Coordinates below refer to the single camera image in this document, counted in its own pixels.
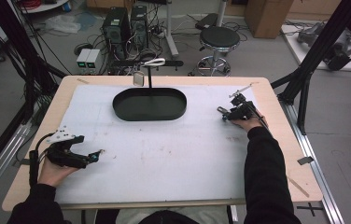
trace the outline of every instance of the black stool seat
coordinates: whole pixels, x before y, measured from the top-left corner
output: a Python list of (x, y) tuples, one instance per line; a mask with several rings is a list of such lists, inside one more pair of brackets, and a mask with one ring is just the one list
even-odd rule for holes
[(230, 51), (236, 48), (240, 42), (240, 36), (235, 31), (216, 26), (203, 29), (200, 39), (206, 48), (218, 51)]

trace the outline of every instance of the hand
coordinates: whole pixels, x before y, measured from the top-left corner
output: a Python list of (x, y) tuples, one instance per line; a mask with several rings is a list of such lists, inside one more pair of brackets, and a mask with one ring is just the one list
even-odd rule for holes
[[(260, 117), (262, 117), (263, 121), (267, 125), (268, 122), (266, 122), (265, 117), (262, 116), (262, 114), (258, 110), (257, 110), (257, 113), (260, 115)], [(246, 130), (247, 133), (255, 127), (263, 127), (262, 123), (260, 122), (260, 120), (257, 117), (251, 117), (248, 120), (234, 119), (234, 120), (231, 120), (231, 122), (242, 127), (244, 130)]]
[(45, 158), (44, 164), (42, 165), (41, 175), (38, 178), (38, 184), (46, 184), (56, 188), (66, 177), (77, 170), (78, 168), (74, 167), (58, 166)]

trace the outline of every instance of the person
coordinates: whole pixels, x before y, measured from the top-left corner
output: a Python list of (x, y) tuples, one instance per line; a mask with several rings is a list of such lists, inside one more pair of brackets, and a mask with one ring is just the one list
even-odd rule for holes
[[(242, 127), (249, 139), (245, 164), (245, 224), (301, 223), (294, 215), (284, 156), (277, 141), (257, 117), (232, 122)], [(31, 188), (26, 201), (14, 207), (8, 224), (64, 224), (62, 210), (54, 202), (55, 191), (56, 187), (76, 170), (72, 167), (60, 167), (45, 160), (37, 184)], [(169, 215), (168, 211), (159, 213), (161, 216)], [(141, 223), (154, 223), (157, 216), (158, 213), (154, 213)], [(197, 223), (181, 215), (175, 217), (175, 220), (180, 219), (185, 222), (169, 223)]]

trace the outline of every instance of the table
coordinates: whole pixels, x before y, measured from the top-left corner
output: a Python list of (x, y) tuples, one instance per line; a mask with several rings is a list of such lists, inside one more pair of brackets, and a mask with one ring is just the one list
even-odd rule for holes
[[(293, 134), (288, 120), (278, 103), (269, 81), (262, 77), (153, 77), (154, 87), (174, 85), (202, 85), (202, 86), (248, 86), (252, 83), (252, 91), (259, 103), (259, 109), (267, 119), (270, 130), (283, 149), (286, 160), (288, 186), (293, 202), (318, 202), (322, 193), (313, 172), (308, 164), (300, 165), (297, 160), (303, 158), (302, 150)], [(37, 141), (47, 133), (53, 133), (70, 105), (74, 90), (79, 85), (113, 85), (124, 86), (125, 90), (132, 88), (131, 77), (88, 77), (70, 76), (63, 79), (47, 115), (39, 127), (30, 149), (34, 149)], [(28, 167), (22, 166), (18, 171), (9, 192), (4, 199), (3, 209), (11, 211), (17, 203), (23, 202), (29, 193)], [(243, 198), (233, 199), (205, 199), (192, 201), (150, 202), (150, 203), (74, 203), (61, 204), (63, 209), (93, 209), (93, 208), (125, 208), (152, 206), (186, 206), (210, 204), (238, 204), (245, 203)]]

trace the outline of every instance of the person's left hand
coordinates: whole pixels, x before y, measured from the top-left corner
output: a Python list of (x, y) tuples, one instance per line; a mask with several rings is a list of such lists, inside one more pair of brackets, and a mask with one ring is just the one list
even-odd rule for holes
[(56, 188), (66, 177), (77, 170), (78, 168), (74, 167), (58, 166), (51, 163), (48, 158), (45, 158), (41, 175), (38, 178), (38, 184), (46, 184)]

